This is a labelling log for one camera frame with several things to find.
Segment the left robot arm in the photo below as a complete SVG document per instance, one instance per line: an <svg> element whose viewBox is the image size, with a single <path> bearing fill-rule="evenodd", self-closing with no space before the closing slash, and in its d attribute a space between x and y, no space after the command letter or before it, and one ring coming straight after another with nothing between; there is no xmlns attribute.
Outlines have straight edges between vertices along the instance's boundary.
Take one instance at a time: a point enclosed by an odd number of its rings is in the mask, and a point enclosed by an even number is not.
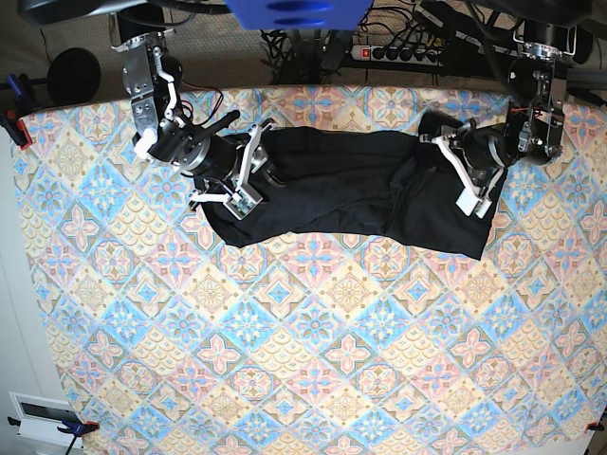
<svg viewBox="0 0 607 455"><path fill-rule="evenodd" d="M459 177L457 207L482 218L507 168L520 160L546 165L561 155L567 84L577 73L574 65L592 53L592 35L579 27L591 4L545 1L533 7L521 1L508 9L494 3L486 21L471 2L467 8L488 66L511 97L506 121L479 127L474 119L462 122L431 111L421 119L418 135L439 149ZM516 18L514 25L494 26L508 12Z"/></svg>

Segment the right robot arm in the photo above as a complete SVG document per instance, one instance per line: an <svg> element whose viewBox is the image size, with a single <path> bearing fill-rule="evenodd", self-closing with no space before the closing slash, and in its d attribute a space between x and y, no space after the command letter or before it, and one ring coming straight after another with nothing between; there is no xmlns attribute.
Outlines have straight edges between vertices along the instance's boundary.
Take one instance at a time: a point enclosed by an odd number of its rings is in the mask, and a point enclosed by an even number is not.
<svg viewBox="0 0 607 455"><path fill-rule="evenodd" d="M176 22L165 9L189 16L230 13L223 4L205 1L20 1L18 14L36 26L100 14L113 16L120 40L113 48L122 56L122 82L130 96L138 158L164 166L193 181L190 207L217 203L238 220L267 198L256 186L284 186L262 143L272 126L268 119L249 127L246 137L220 136L239 119L237 110L210 125L196 123L180 98L178 61L169 54L166 35Z"/></svg>

